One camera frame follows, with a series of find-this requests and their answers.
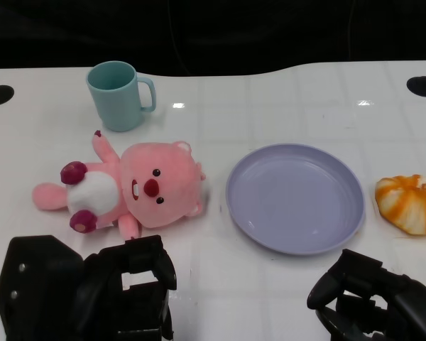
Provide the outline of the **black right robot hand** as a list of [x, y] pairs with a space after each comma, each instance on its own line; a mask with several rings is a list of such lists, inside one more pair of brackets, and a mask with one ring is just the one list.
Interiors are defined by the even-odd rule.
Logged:
[[332, 340], [426, 340], [426, 286], [345, 249], [307, 298]]

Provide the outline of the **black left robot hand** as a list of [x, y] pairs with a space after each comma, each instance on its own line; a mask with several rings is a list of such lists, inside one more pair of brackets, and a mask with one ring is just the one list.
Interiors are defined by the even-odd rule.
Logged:
[[173, 263], [158, 235], [87, 258], [52, 235], [15, 237], [0, 275], [7, 340], [171, 340]]

